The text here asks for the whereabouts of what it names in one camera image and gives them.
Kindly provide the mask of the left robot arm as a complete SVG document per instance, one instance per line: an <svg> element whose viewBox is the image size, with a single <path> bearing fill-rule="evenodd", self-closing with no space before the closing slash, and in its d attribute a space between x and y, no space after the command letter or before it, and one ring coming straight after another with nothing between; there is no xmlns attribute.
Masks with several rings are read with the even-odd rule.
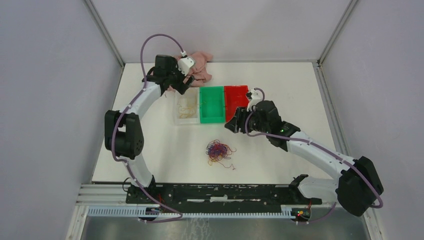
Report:
<svg viewBox="0 0 424 240"><path fill-rule="evenodd" d="M138 186L138 197L149 204L156 200L158 191L150 184L153 174L142 155L144 135L141 119L168 88L183 95L191 84L187 76L196 64L190 56L176 59L170 55L157 55L154 66L143 78L141 89L120 110L108 110L104 115L104 144L116 162L125 165L132 182Z"/></svg>

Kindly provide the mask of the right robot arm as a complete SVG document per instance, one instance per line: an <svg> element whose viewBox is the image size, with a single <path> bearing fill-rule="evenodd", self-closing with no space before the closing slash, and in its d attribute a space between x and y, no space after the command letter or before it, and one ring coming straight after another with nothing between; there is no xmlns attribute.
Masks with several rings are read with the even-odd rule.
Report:
<svg viewBox="0 0 424 240"><path fill-rule="evenodd" d="M252 109L237 107L224 127L249 137L265 136L271 145L294 154L318 167L329 179L299 176L289 189L289 199L302 204L307 199L340 204L360 217L369 208L381 209L384 187L373 162L331 150L307 135L298 126L282 120L273 101L258 102Z"/></svg>

